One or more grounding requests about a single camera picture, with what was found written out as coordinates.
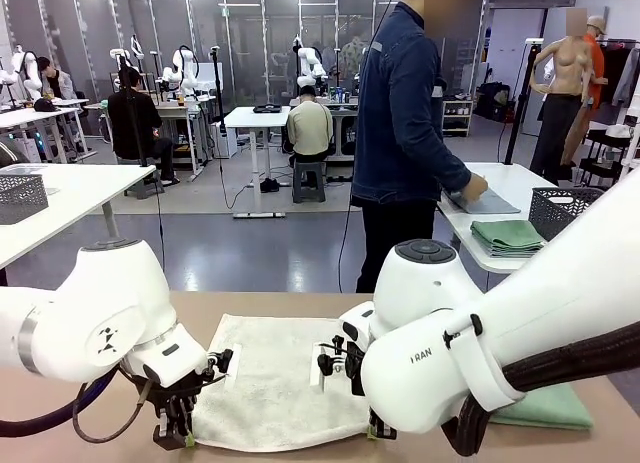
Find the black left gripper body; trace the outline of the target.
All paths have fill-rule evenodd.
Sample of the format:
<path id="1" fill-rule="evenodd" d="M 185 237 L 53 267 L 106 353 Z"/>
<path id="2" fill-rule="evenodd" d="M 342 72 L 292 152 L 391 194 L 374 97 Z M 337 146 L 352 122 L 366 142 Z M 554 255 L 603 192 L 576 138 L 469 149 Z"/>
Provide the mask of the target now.
<path id="1" fill-rule="evenodd" d="M 201 389 L 202 380 L 199 377 L 183 378 L 167 388 L 152 383 L 146 400 L 154 406 L 156 412 L 159 412 L 161 409 L 167 410 L 174 400 L 197 397 Z"/>

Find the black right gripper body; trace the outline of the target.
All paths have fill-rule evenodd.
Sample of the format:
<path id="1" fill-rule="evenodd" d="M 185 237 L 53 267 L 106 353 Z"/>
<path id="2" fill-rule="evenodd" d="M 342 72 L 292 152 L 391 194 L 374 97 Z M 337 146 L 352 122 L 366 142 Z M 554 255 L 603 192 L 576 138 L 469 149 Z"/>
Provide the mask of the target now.
<path id="1" fill-rule="evenodd" d="M 347 343 L 345 373 L 351 381 L 351 392 L 354 396 L 364 396 L 361 379 L 361 365 L 365 353 L 354 342 Z"/>

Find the person's right hand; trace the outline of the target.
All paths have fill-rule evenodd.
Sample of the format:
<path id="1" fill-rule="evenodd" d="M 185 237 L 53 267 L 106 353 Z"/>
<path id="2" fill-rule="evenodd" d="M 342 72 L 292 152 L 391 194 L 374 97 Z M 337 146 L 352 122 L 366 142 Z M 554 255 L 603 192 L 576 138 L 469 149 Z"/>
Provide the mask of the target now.
<path id="1" fill-rule="evenodd" d="M 484 177 L 472 173 L 469 183 L 462 190 L 461 194 L 466 201 L 478 201 L 488 188 L 488 182 Z"/>

